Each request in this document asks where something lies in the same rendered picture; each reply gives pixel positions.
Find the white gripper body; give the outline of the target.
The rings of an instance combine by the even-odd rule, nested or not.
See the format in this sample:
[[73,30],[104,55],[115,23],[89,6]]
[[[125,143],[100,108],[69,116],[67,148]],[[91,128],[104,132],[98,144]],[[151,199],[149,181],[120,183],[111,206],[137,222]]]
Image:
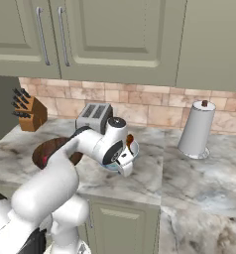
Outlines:
[[119,173],[127,178],[133,172],[133,162],[135,160],[135,156],[133,156],[130,152],[122,153],[119,158],[116,160],[116,163],[119,166]]

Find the light blue bowl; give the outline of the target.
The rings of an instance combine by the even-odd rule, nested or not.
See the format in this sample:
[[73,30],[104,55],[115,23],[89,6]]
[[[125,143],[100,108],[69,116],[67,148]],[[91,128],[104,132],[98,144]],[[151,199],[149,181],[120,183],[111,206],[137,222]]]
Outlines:
[[[139,153],[139,144],[137,143],[137,141],[134,140],[132,142],[132,144],[130,145],[130,148],[126,147],[122,153],[124,153],[124,152],[130,152],[136,158],[138,153]],[[120,174],[119,171],[118,171],[119,166],[116,163],[116,161],[109,164],[109,165],[103,165],[103,168],[107,169],[108,171],[116,172],[116,173]]]

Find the dark brown wooden bowl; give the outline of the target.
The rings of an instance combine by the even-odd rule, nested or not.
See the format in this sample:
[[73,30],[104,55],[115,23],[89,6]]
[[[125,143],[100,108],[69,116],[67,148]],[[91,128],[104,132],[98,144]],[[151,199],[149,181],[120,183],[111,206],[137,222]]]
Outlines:
[[[33,163],[41,170],[43,170],[46,166],[42,167],[40,165],[40,160],[42,157],[47,156],[47,164],[48,164],[48,158],[55,153],[61,146],[63,146],[68,141],[67,137],[59,137],[59,138],[53,138],[51,140],[48,140],[44,143],[42,143],[40,146],[38,146],[32,155],[32,161]],[[57,161],[57,165],[64,169],[66,165],[72,165],[73,167],[77,165],[80,160],[82,159],[83,154],[79,152],[74,152],[68,159]]]

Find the silver toaster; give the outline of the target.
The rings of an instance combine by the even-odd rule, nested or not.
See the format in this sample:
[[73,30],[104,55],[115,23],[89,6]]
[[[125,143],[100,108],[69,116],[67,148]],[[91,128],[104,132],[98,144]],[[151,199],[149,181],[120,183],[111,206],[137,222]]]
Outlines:
[[113,116],[113,108],[109,103],[87,103],[75,120],[75,128],[88,126],[104,135],[107,120]]

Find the green base cupboard door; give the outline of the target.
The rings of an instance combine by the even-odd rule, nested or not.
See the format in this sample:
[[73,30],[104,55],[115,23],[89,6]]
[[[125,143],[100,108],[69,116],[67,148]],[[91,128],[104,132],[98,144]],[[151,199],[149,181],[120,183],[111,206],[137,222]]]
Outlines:
[[158,254],[160,207],[121,199],[90,199],[92,254]]

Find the wooden knife block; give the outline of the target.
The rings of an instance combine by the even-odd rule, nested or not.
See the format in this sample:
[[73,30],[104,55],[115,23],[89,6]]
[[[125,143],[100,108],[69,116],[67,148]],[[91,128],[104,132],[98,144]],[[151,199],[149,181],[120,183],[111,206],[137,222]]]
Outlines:
[[17,109],[17,112],[27,113],[27,117],[20,117],[19,124],[23,131],[35,132],[48,120],[48,109],[36,97],[28,98],[26,109]]

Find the wide green wall cupboard door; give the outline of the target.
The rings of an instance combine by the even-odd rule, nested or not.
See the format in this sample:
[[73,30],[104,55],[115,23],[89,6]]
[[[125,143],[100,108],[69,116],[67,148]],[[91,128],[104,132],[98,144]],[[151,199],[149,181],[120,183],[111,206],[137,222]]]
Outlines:
[[[61,77],[174,86],[187,0],[50,0]],[[70,66],[65,66],[58,7]]]

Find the plain green wall cupboard panel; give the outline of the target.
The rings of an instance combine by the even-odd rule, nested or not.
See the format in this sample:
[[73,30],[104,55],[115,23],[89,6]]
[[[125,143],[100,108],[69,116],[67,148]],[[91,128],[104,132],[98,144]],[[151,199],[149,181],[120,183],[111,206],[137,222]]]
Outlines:
[[236,0],[187,0],[177,86],[236,89]]

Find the narrow green wall cupboard door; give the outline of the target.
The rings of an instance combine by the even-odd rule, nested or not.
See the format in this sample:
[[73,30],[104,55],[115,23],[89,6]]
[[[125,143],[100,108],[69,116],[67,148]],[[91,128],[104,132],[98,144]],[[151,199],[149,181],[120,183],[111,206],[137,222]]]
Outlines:
[[[45,64],[36,8],[51,65]],[[60,79],[49,0],[0,0],[0,75]]]

